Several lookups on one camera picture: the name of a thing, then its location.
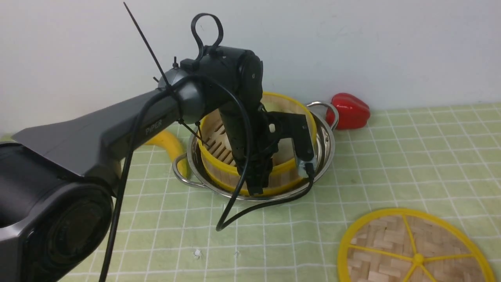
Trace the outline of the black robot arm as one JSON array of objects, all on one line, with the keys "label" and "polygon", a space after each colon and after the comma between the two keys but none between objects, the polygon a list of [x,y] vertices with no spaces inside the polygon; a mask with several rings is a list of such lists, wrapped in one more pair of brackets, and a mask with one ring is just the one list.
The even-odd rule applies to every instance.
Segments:
[{"label": "black robot arm", "polygon": [[29,127],[1,144],[1,281],[56,282],[89,257],[116,218],[121,161],[182,119],[220,110],[240,159],[267,129],[258,111],[263,63],[252,51],[205,46],[153,91],[62,123]]}]

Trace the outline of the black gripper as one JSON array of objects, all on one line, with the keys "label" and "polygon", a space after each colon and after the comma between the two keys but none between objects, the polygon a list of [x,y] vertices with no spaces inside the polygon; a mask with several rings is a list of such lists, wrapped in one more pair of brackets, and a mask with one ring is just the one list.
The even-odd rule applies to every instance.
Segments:
[{"label": "black gripper", "polygon": [[273,170],[270,130],[266,117],[270,111],[280,111],[270,104],[242,105],[227,103],[219,108],[237,171],[249,195],[265,195]]}]

